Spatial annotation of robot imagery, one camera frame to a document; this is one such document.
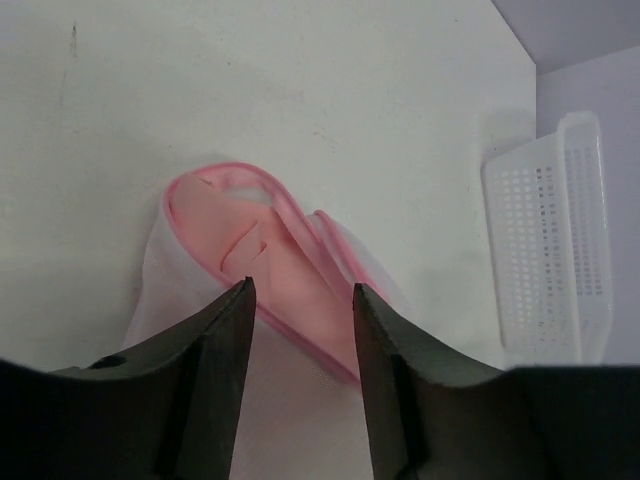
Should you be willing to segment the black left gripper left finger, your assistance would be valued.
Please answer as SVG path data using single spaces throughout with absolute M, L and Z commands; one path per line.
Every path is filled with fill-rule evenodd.
M 5 479 L 226 479 L 254 331 L 245 279 L 86 368 L 1 364 Z

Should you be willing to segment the white mesh laundry bag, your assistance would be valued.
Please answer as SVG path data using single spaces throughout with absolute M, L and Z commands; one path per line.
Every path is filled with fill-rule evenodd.
M 167 212 L 167 195 L 188 174 L 234 197 L 269 206 L 289 203 L 303 214 L 352 285 L 352 320 L 353 289 L 358 283 L 370 285 L 398 312 L 409 313 L 399 287 L 348 229 L 322 211 L 305 213 L 266 171 L 245 163 L 221 163 L 178 177 L 163 193 L 146 245 L 142 288 L 125 335 L 126 346 L 178 324 L 232 285 L 250 278 L 225 282 L 212 277 L 176 236 Z M 269 326 L 259 314 L 254 285 L 256 319 L 231 477 L 371 478 L 360 374 L 356 378 L 342 375 Z

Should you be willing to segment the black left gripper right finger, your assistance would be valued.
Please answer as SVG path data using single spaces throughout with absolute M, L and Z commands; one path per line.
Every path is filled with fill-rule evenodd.
M 639 370 L 501 371 L 415 326 L 371 287 L 353 294 L 378 479 L 635 479 Z

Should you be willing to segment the pink bra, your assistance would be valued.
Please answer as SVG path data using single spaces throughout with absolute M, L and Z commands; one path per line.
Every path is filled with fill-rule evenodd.
M 167 195 L 172 227 L 212 277 L 254 280 L 265 322 L 344 376 L 358 377 L 352 285 L 289 203 L 234 197 L 194 174 Z

